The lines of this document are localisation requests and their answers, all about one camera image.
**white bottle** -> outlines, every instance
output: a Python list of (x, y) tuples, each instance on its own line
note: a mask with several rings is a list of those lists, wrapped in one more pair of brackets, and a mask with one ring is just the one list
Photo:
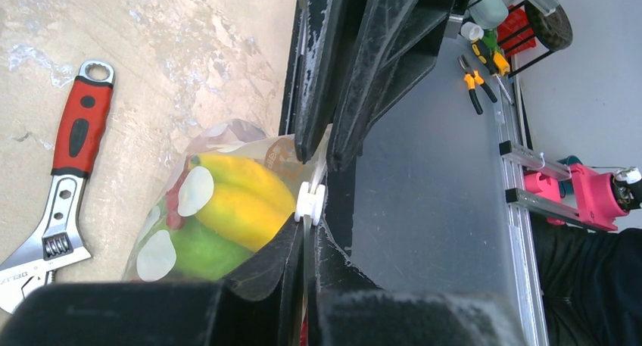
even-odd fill
[(470, 15), (482, 29), (495, 29), (508, 17), (508, 8), (502, 0), (470, 1)]
[(463, 38), (468, 39), (470, 42), (481, 39), (484, 36), (484, 30), (473, 22), (465, 22), (460, 32)]

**adjustable wrench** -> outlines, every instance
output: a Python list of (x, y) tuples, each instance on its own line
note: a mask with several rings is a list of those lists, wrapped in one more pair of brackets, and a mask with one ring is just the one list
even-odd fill
[[(103, 67), (107, 76), (92, 78), (94, 67)], [(78, 213), (113, 89), (111, 65), (91, 60), (80, 66), (58, 127), (45, 212), (31, 236), (0, 264), (0, 308), (6, 312), (13, 313), (29, 293), (51, 284), (57, 269), (92, 256), (78, 232)]]

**red wrench handle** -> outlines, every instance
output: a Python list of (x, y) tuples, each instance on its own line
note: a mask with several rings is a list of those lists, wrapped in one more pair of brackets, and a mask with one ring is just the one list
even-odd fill
[[(91, 78), (89, 69), (93, 66), (105, 68), (107, 78)], [(109, 64), (87, 61), (80, 67), (58, 127), (52, 175), (71, 174), (89, 178), (92, 174), (107, 124), (113, 89), (114, 69)]]

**white wall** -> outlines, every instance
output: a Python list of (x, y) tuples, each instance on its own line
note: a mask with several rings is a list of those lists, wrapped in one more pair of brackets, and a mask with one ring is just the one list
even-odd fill
[[(536, 150), (642, 167), (642, 0), (560, 0), (574, 40), (522, 76)], [(524, 52), (527, 62), (539, 52)], [(642, 227), (642, 210), (616, 221)]]

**red crate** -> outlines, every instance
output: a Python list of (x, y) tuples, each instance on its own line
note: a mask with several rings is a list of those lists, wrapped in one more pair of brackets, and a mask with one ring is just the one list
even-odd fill
[[(512, 11), (510, 14), (508, 14), (508, 17), (502, 24), (499, 25), (497, 28), (497, 41), (501, 42), (504, 38), (507, 36), (510, 36), (513, 34), (513, 32), (516, 32), (523, 28), (524, 26), (528, 25), (528, 19), (526, 19), (526, 13), (524, 12), (523, 9), (516, 9)], [(501, 48), (506, 51), (507, 48), (511, 48), (514, 45), (520, 43), (524, 39), (527, 39), (529, 36), (533, 36), (533, 30), (528, 28), (524, 32), (518, 34), (515, 38), (511, 39), (508, 42), (505, 42), (501, 45)], [(537, 41), (535, 38), (531, 38), (526, 42), (523, 42), (519, 47), (514, 48), (512, 51), (506, 53), (506, 58), (514, 55), (515, 53), (524, 51), (529, 48), (534, 48), (537, 46)]]

